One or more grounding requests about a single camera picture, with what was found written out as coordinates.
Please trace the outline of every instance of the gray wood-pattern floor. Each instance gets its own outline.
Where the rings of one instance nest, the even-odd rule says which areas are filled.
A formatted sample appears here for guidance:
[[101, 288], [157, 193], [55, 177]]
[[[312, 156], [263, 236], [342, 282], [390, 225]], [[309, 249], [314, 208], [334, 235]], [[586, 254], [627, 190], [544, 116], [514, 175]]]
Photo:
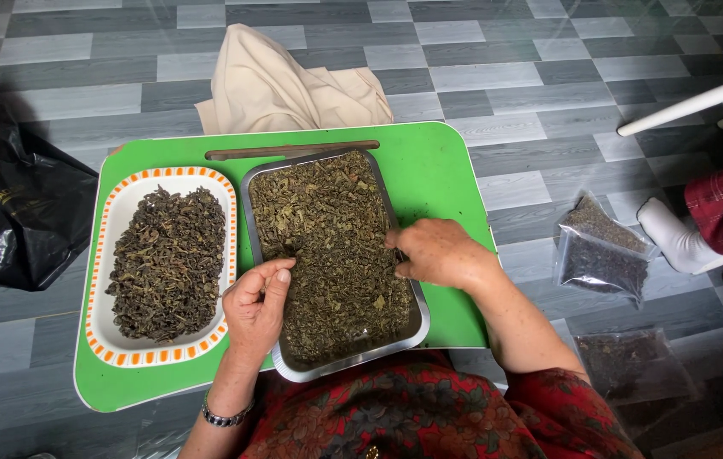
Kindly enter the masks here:
[[[458, 129], [504, 267], [564, 339], [662, 327], [699, 387], [699, 400], [637, 443], [658, 456], [721, 434], [723, 268], [681, 275], [658, 259], [642, 310], [551, 276], [556, 221], [582, 192], [642, 231], [635, 214], [646, 198], [686, 216], [683, 184], [723, 168], [723, 132], [712, 126], [721, 107], [615, 134], [723, 84], [723, 0], [0, 0], [0, 97], [98, 169], [125, 141], [202, 134], [193, 104], [211, 96], [235, 23], [305, 67], [369, 66], [398, 122]], [[45, 292], [0, 289], [0, 458], [167, 452], [198, 410], [199, 391], [113, 414], [80, 402], [71, 360], [84, 264]], [[461, 369], [503, 378], [488, 351], [451, 355]]]

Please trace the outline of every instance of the forearm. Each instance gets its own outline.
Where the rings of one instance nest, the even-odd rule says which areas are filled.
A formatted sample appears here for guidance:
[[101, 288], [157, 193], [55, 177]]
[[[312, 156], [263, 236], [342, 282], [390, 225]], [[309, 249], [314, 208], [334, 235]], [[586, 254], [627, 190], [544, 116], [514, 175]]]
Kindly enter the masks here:
[[[211, 412], [231, 417], [246, 409], [254, 397], [260, 363], [245, 363], [226, 350], [208, 395]], [[197, 416], [178, 459], [230, 459], [236, 457], [250, 435], [250, 423], [215, 427]]]
[[562, 368], [589, 380], [549, 320], [499, 265], [489, 267], [484, 279], [469, 290], [487, 323], [492, 354], [501, 368], [517, 374]]

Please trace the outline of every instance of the metal tray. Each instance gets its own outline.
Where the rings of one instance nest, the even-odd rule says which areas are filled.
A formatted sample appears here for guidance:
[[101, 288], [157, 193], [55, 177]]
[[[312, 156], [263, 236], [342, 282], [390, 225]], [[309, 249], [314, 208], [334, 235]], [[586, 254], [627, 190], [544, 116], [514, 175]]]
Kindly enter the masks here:
[[[254, 207], [251, 204], [250, 194], [248, 193], [248, 186], [251, 183], [251, 180], [259, 174], [276, 171], [277, 169], [283, 169], [285, 167], [291, 167], [296, 164], [305, 164], [308, 162], [336, 158], [354, 150], [364, 155], [367, 162], [370, 164], [370, 168], [373, 170], [373, 176], [376, 178], [376, 183], [379, 186], [382, 201], [384, 202], [384, 210], [387, 212], [387, 217], [390, 220], [390, 226], [393, 228], [398, 227], [398, 220], [396, 219], [395, 212], [393, 211], [393, 205], [390, 204], [390, 198], [387, 196], [387, 188], [384, 186], [384, 179], [381, 176], [381, 171], [379, 171], [379, 165], [376, 163], [373, 155], [367, 151], [361, 149], [345, 149], [327, 153], [311, 154], [295, 159], [269, 162], [268, 164], [251, 169], [245, 174], [242, 178], [242, 183], [240, 183], [242, 207], [245, 211], [245, 223], [248, 225], [248, 239], [251, 243], [251, 254], [254, 255], [255, 265], [262, 263], [263, 257], [254, 221]], [[401, 254], [399, 252], [397, 252], [397, 256], [399, 259], [401, 258]], [[292, 358], [290, 358], [288, 355], [288, 349], [286, 349], [287, 346], [285, 344], [285, 340], [280, 339], [276, 342], [276, 346], [274, 346], [274, 349], [271, 351], [274, 367], [276, 367], [279, 374], [287, 380], [294, 382], [306, 382], [335, 373], [336, 371], [368, 362], [370, 360], [378, 359], [379, 357], [395, 354], [398, 351], [417, 346], [427, 337], [427, 332], [429, 331], [429, 309], [427, 308], [427, 302], [424, 300], [424, 293], [421, 291], [421, 285], [417, 281], [410, 279], [410, 286], [412, 287], [413, 295], [415, 297], [410, 305], [410, 321], [404, 329], [397, 332], [397, 339], [393, 342], [365, 349], [356, 355], [352, 355], [342, 360], [336, 360], [331, 363], [305, 365], [303, 363], [295, 362]]]

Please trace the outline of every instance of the wristwatch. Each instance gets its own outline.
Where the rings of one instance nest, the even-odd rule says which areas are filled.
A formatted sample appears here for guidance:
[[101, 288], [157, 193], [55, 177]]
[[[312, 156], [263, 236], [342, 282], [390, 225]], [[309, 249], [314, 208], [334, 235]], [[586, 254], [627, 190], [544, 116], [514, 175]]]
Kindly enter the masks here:
[[254, 399], [251, 399], [248, 408], [236, 413], [234, 416], [217, 416], [212, 414], [208, 408], [208, 391], [205, 391], [205, 397], [203, 399], [203, 419], [215, 427], [234, 427], [235, 425], [240, 425], [245, 420], [245, 415], [248, 414], [252, 408], [254, 408]]

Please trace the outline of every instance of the cream fabric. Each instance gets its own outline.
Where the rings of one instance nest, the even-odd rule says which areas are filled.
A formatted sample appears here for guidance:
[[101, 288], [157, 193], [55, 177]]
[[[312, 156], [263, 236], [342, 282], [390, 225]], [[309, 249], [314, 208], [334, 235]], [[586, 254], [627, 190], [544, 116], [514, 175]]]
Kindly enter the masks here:
[[206, 135], [393, 122], [369, 68], [306, 70], [284, 47], [242, 24], [225, 33], [211, 94], [195, 105]]

